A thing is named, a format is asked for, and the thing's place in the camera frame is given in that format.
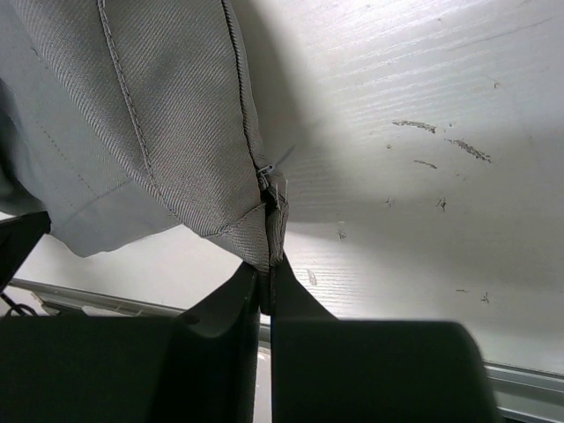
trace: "cable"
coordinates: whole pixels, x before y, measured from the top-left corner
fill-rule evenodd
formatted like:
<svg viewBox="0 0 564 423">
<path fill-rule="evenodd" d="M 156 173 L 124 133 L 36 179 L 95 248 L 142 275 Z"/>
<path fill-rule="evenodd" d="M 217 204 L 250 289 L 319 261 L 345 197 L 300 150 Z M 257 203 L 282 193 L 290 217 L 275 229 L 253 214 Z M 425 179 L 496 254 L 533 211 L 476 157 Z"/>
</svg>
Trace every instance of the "cable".
<svg viewBox="0 0 564 423">
<path fill-rule="evenodd" d="M 2 300 L 4 300 L 4 302 L 6 304 L 8 304 L 10 306 L 10 309 L 6 312 L 6 314 L 4 315 L 4 317 L 9 317 L 12 316 L 13 312 L 15 311 L 16 313 L 18 313 L 19 315 L 22 316 L 30 316 L 30 315 L 37 315 L 37 312 L 29 307 L 26 304 L 16 304 L 8 295 L 6 295 L 5 293 L 0 293 L 0 298 L 2 298 Z"/>
</svg>

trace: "zipper pull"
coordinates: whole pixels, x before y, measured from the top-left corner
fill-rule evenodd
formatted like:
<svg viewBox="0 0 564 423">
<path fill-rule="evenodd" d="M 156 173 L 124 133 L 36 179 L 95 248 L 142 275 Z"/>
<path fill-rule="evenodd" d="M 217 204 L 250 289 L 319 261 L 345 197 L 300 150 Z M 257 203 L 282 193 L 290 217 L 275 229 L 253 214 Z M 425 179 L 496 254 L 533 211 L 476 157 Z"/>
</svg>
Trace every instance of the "zipper pull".
<svg viewBox="0 0 564 423">
<path fill-rule="evenodd" d="M 282 154 L 282 156 L 280 156 L 278 160 L 276 160 L 276 162 L 274 162 L 271 165 L 262 167 L 256 171 L 256 178 L 258 179 L 258 186 L 261 191 L 268 189 L 268 187 L 271 185 L 267 176 L 272 172 L 274 172 L 274 169 L 280 166 L 284 160 L 290 157 L 290 154 L 292 154 L 295 147 L 296 147 L 295 145 L 292 145 L 284 152 L 284 154 Z"/>
</svg>

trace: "white wooden surface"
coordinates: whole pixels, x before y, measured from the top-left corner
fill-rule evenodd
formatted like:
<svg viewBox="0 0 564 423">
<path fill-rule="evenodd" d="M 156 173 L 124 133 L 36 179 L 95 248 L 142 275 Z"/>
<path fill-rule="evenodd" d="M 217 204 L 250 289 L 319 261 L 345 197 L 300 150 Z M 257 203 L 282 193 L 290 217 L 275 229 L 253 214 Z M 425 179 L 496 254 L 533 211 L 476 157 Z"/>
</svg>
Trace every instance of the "white wooden surface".
<svg viewBox="0 0 564 423">
<path fill-rule="evenodd" d="M 564 373 L 564 3 L 234 5 L 267 148 L 297 146 L 300 281 L 338 315 L 455 319 L 488 360 Z M 88 259 L 46 239 L 19 276 L 189 307 L 237 263 L 177 227 Z"/>
</svg>

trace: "gray fabric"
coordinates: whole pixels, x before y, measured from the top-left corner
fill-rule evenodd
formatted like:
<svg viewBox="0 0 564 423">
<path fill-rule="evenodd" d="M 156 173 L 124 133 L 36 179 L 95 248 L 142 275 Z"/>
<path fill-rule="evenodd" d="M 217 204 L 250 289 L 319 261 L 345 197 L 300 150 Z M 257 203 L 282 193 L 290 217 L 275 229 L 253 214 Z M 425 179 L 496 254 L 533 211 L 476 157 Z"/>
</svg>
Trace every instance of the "gray fabric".
<svg viewBox="0 0 564 423">
<path fill-rule="evenodd" d="M 270 174 L 261 194 L 256 172 L 269 162 L 262 154 L 241 33 L 226 0 L 12 0 L 11 5 L 46 68 L 39 80 L 49 81 L 48 100 L 40 101 L 57 102 L 39 108 L 58 108 L 62 101 L 54 100 L 51 91 L 62 92 L 52 78 L 75 106 L 53 119 L 41 110 L 19 116 L 26 119 L 20 132 L 38 149 L 34 157 L 49 154 L 41 163 L 61 162 L 59 154 L 67 162 L 57 176 L 42 169 L 51 180 L 22 182 L 49 213 L 53 205 L 47 201 L 57 197 L 66 203 L 60 212 L 69 221 L 79 209 L 75 198 L 90 204 L 108 187 L 131 179 L 159 201 L 168 218 L 175 216 L 257 269 L 267 272 L 279 261 L 287 212 L 284 179 Z M 22 77 L 12 79 L 19 82 L 22 94 L 14 103 L 21 112 L 39 93 L 29 86 L 23 93 Z M 25 81 L 33 85 L 29 76 Z M 14 89 L 13 80 L 7 84 Z M 71 134 L 55 135 L 66 130 Z M 41 137 L 42 143 L 35 141 Z M 81 157 L 71 162 L 69 152 Z M 111 171 L 99 175 L 99 169 L 85 168 L 96 167 L 92 157 L 103 157 Z M 70 185 L 60 189 L 53 180 L 59 176 Z M 267 197 L 276 198 L 268 217 Z"/>
<path fill-rule="evenodd" d="M 126 175 L 5 0 L 0 0 L 0 166 L 0 210 L 12 215 L 47 210 L 52 234 L 80 256 L 111 251 L 180 223 Z"/>
</svg>

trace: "stitching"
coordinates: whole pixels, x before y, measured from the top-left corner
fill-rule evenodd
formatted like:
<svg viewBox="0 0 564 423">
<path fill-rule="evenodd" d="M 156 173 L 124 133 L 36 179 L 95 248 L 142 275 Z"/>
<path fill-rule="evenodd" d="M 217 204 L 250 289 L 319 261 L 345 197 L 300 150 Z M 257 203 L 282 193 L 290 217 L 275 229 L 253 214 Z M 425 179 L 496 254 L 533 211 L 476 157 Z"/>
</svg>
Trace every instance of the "stitching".
<svg viewBox="0 0 564 423">
<path fill-rule="evenodd" d="M 7 91 L 9 91 L 10 94 L 13 96 L 14 99 L 17 99 L 16 93 L 13 92 L 13 90 L 11 89 L 11 87 L 9 87 L 8 85 L 3 85 L 3 88 L 5 88 Z M 29 112 L 29 110 L 27 109 L 25 103 L 21 103 L 19 106 L 22 107 L 22 108 L 24 108 L 24 109 L 26 110 L 26 112 Z M 15 128 L 20 134 L 24 134 L 24 131 L 21 129 L 21 127 L 20 127 L 19 125 L 17 125 L 17 124 L 16 124 L 16 121 L 15 121 L 14 119 L 12 119 L 12 117 L 9 116 L 7 113 L 5 113 L 5 111 L 4 111 L 4 116 L 5 116 L 8 120 L 10 120 L 11 124 L 14 126 L 14 128 Z M 24 145 L 26 145 L 26 148 L 27 148 L 30 152 L 35 153 L 35 150 L 34 150 L 33 146 L 30 145 L 30 144 L 27 142 L 26 137 L 24 137 L 24 136 L 22 135 L 21 140 L 22 140 L 22 142 L 24 143 Z M 51 177 L 51 175 L 49 174 L 49 172 L 45 171 L 45 176 L 49 179 L 49 181 L 51 182 L 51 186 L 55 189 L 55 191 L 59 194 L 59 196 L 61 196 L 61 198 L 69 204 L 69 206 L 71 207 L 71 209 L 74 210 L 74 209 L 75 209 L 74 204 L 73 204 L 72 201 L 71 201 L 69 198 L 67 198 L 67 196 L 65 196 L 64 193 L 61 192 L 61 190 L 57 187 L 57 184 L 53 181 L 53 178 Z M 38 199 L 42 204 L 45 204 L 45 202 L 44 202 L 43 200 L 41 200 L 40 198 L 37 198 L 37 199 Z"/>
<path fill-rule="evenodd" d="M 68 167 L 70 167 L 70 169 L 77 174 L 78 179 L 80 179 L 80 181 L 82 181 L 84 183 L 84 185 L 90 190 L 90 192 L 92 192 L 96 198 L 98 198 L 98 194 L 96 194 L 94 192 L 94 190 L 92 189 L 92 187 L 88 184 L 88 182 L 85 181 L 85 179 L 82 177 L 82 175 L 76 171 L 76 169 L 74 168 L 74 166 L 69 162 L 69 160 L 67 159 L 67 157 L 63 154 L 63 152 L 61 151 L 61 149 L 59 148 L 59 146 L 56 144 L 55 140 L 47 133 L 47 131 L 45 129 L 43 129 L 43 127 L 41 125 L 39 125 L 39 127 L 41 128 L 41 130 L 43 131 L 43 133 L 45 134 L 45 136 L 48 138 L 48 140 L 51 142 L 51 144 L 56 148 L 56 150 L 59 152 L 59 154 L 61 155 L 61 157 L 63 158 L 63 160 L 65 161 L 65 163 L 67 164 Z"/>
<path fill-rule="evenodd" d="M 255 169 L 258 166 L 255 163 L 255 158 L 253 157 L 251 145 L 250 145 L 250 136 L 249 136 L 249 129 L 248 129 L 248 117 L 247 117 L 247 109 L 245 108 L 245 101 L 243 99 L 243 78 L 242 78 L 242 65 L 241 65 L 241 53 L 239 48 L 237 47 L 237 39 L 234 33 L 234 23 L 233 19 L 231 18 L 230 11 L 226 5 L 225 0 L 221 0 L 221 7 L 223 8 L 223 13 L 226 17 L 226 24 L 227 24 L 227 31 L 229 32 L 229 39 L 231 40 L 231 44 L 233 45 L 234 56 L 235 56 L 235 63 L 237 66 L 237 80 L 239 86 L 239 103 L 241 107 L 241 116 L 243 120 L 243 134 L 245 135 L 245 141 L 247 141 L 247 148 L 249 149 L 249 156 L 253 162 L 253 166 Z"/>
<path fill-rule="evenodd" d="M 230 234 L 231 232 L 237 230 L 239 228 L 239 226 L 241 224 L 243 224 L 246 220 L 249 220 L 252 216 L 254 216 L 255 213 L 258 212 L 261 208 L 264 208 L 264 203 L 260 203 L 259 205 L 255 206 L 252 209 L 250 209 L 249 211 L 247 211 L 243 215 L 243 217 L 240 218 L 239 220 L 237 220 L 235 223 L 233 223 L 231 225 L 226 225 L 226 226 L 222 227 L 220 230 L 218 230 L 216 233 L 205 235 L 202 238 L 208 239 L 208 238 L 213 238 L 214 236 L 223 236 L 223 235 Z"/>
<path fill-rule="evenodd" d="M 61 223 L 60 227 L 65 226 L 66 224 L 68 224 L 71 220 L 73 220 L 74 218 L 76 218 L 79 213 L 81 213 L 84 209 L 90 207 L 93 203 L 95 203 L 98 200 L 101 200 L 104 197 L 109 196 L 110 194 L 112 194 L 113 192 L 119 190 L 120 188 L 125 187 L 126 185 L 129 185 L 130 183 L 132 183 L 132 180 L 120 183 L 117 187 L 113 187 L 110 191 L 106 191 L 105 193 L 103 193 L 101 196 L 98 196 L 96 198 L 93 198 L 92 200 L 90 200 L 88 203 L 84 204 L 82 207 L 80 207 L 78 210 L 76 210 L 74 213 L 72 213 L 63 223 Z"/>
<path fill-rule="evenodd" d="M 106 0 L 98 0 L 98 11 L 100 13 L 100 21 L 102 23 L 104 35 L 106 36 L 106 42 L 108 45 L 110 57 L 112 58 L 112 62 L 114 64 L 117 80 L 120 87 L 122 88 L 123 98 L 125 99 L 125 105 L 127 106 L 127 109 L 130 112 L 131 121 L 133 122 L 133 129 L 135 131 L 135 134 L 137 135 L 137 141 L 139 142 L 139 146 L 141 147 L 141 153 L 143 154 L 143 161 L 145 163 L 145 168 L 147 169 L 147 173 L 149 174 L 149 182 L 151 186 L 157 191 L 160 201 L 165 205 L 167 210 L 171 212 L 177 219 L 182 221 L 182 219 L 180 219 L 178 215 L 168 205 L 168 202 L 165 200 L 160 190 L 160 187 L 156 182 L 154 173 L 152 171 L 152 163 L 151 163 L 151 159 L 149 158 L 149 149 L 147 148 L 147 143 L 145 142 L 145 137 L 143 135 L 143 131 L 141 130 L 141 124 L 139 123 L 139 120 L 137 118 L 137 111 L 133 106 L 133 99 L 131 98 L 131 92 L 129 87 L 127 87 L 125 75 L 123 74 L 122 65 L 120 64 L 120 58 L 119 55 L 117 55 L 117 48 L 114 43 L 114 37 L 109 27 L 108 15 L 106 14 Z"/>
</svg>

